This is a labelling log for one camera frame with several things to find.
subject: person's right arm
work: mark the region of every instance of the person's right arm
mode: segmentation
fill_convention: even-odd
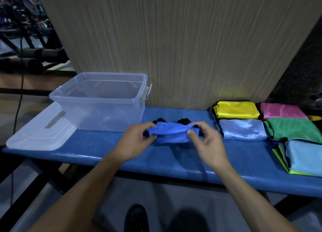
[[[250,229],[254,232],[299,231],[235,171],[227,158],[218,131],[205,122],[192,124],[197,124],[205,135],[205,140],[202,141],[194,131],[187,132],[200,158],[220,177]]]

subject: folded yellow cloth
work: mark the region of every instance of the folded yellow cloth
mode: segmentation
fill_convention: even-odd
[[[322,117],[320,117],[320,116],[309,116],[308,115],[308,119],[311,120],[311,121],[320,121],[320,120],[322,120]]]
[[[255,103],[250,101],[219,101],[213,107],[218,118],[257,119],[260,115]]]

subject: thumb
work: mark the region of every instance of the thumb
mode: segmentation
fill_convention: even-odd
[[[199,139],[199,137],[196,135],[196,133],[193,130],[188,130],[187,135],[192,140],[192,142],[194,143],[197,149],[204,146],[204,142]]]
[[[149,138],[147,138],[142,142],[142,147],[146,149],[149,145],[152,144],[153,141],[155,141],[156,138],[157,138],[156,135],[151,135]]]

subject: pink satin fabric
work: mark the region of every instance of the pink satin fabric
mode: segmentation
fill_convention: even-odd
[[[293,105],[262,102],[260,109],[264,114],[264,120],[268,118],[308,118],[298,106]]]

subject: shoe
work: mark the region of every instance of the shoe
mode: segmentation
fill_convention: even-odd
[[[133,204],[126,213],[124,232],[149,232],[147,212],[140,204]]]

